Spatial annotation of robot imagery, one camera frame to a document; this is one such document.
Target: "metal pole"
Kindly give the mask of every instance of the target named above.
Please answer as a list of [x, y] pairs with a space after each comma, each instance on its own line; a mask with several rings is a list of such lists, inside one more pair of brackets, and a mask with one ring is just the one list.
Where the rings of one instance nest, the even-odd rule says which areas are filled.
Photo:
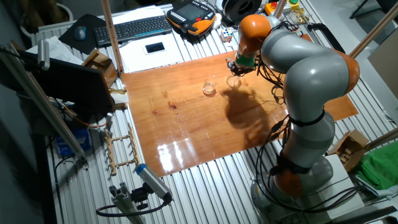
[[382, 18], [382, 20], [372, 29], [372, 31], [362, 40], [361, 43], [350, 53], [349, 56], [356, 58], [365, 47], [385, 28], [385, 26], [398, 14], [398, 2]]
[[108, 27], [109, 38], [111, 39], [114, 58], [116, 60], [116, 65], [118, 66], [118, 71], [124, 72], [122, 56], [120, 55], [119, 51], [118, 38], [116, 37], [116, 31], [113, 25], [112, 12], [109, 6], [109, 0], [101, 0], [101, 4], [102, 4], [102, 10], [104, 11], [106, 26]]
[[395, 138], [398, 138], [398, 128], [395, 128], [394, 130], [389, 131], [387, 134], [384, 134], [384, 135], [378, 137], [377, 139], [369, 142], [366, 145], [366, 151], [374, 149], [375, 147], [378, 147], [378, 146], [380, 146], [390, 140], [393, 140]]
[[[15, 48], [11, 45], [7, 46], [7, 50], [14, 54], [18, 54]], [[30, 72], [27, 72], [21, 61], [14, 56], [8, 55], [6, 53], [0, 53], [0, 60], [4, 62], [10, 72], [15, 76], [16, 80], [21, 84], [21, 86], [35, 102], [37, 107], [39, 107], [41, 112], [43, 112], [44, 116], [53, 125], [59, 135], [61, 135], [61, 137], [65, 140], [73, 153], [75, 153], [77, 158], [83, 160], [84, 162], [86, 160], [86, 154], [84, 150], [81, 148], [80, 144], [69, 130], [68, 126], [55, 111], [54, 107], [50, 104], [43, 89], [37, 83], [33, 75]]]
[[276, 9], [275, 9], [275, 12], [274, 12], [274, 16], [275, 16], [277, 19], [279, 19], [280, 15], [282, 15], [282, 11], [284, 10], [284, 7], [285, 7], [285, 5], [286, 5], [286, 2], [287, 2], [287, 0], [280, 0], [280, 1], [278, 2], [278, 5], [277, 5], [277, 7], [276, 7]]

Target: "orange controller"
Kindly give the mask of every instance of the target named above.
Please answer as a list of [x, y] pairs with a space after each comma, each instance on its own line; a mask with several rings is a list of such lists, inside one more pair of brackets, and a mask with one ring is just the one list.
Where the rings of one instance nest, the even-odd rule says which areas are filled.
[[185, 1], [166, 14], [169, 22], [184, 33], [201, 35], [214, 23], [216, 13], [197, 1]]

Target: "computer mouse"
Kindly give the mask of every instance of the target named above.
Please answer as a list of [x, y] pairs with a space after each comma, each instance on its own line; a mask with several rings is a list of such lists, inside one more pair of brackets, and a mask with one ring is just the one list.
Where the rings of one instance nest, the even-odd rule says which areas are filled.
[[86, 39], [86, 27], [85, 26], [76, 27], [75, 39], [76, 40], [85, 40]]

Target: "black monitor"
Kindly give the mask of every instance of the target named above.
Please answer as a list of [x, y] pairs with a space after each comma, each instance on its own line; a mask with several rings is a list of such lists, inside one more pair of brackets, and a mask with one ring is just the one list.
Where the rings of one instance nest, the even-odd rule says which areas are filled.
[[[18, 52], [37, 63], [37, 54]], [[32, 72], [47, 96], [75, 103], [81, 113], [108, 113], [116, 110], [101, 71], [50, 59], [47, 71]]]

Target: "screen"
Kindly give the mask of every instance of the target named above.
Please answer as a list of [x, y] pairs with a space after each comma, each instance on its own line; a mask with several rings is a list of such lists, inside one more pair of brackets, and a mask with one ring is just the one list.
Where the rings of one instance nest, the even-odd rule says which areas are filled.
[[161, 42], [156, 43], [156, 44], [146, 45], [145, 48], [147, 49], [148, 54], [156, 52], [156, 51], [164, 50], [163, 43], [161, 43]]
[[192, 21], [195, 20], [198, 16], [203, 15], [205, 12], [206, 11], [203, 11], [192, 4], [187, 4], [186, 6], [177, 10], [176, 13], [180, 14], [182, 17], [188, 19], [189, 21]]

